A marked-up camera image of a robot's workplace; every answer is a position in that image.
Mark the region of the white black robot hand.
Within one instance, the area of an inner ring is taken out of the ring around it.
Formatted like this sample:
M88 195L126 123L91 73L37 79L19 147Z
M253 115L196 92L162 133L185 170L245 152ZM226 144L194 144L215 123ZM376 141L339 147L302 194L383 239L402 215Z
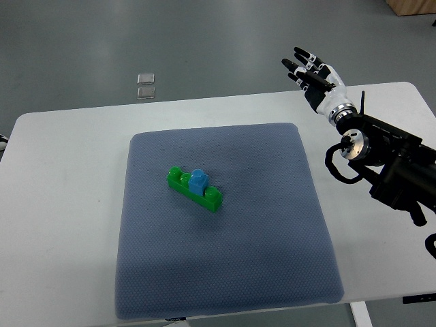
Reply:
M281 63L288 69L288 77L303 90L315 113L325 116L332 126L336 126L339 119L357 111L347 97L344 82L331 65L299 47L294 48L294 57L299 63L289 59L282 59Z

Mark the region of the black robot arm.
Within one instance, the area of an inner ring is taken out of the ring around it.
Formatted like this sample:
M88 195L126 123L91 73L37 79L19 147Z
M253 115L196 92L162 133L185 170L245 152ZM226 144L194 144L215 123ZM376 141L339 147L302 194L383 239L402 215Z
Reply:
M330 119L342 136L326 151L331 175L348 185L368 181L373 199L408 212L416 226L424 226L422 207L435 210L435 150L351 104L332 110Z

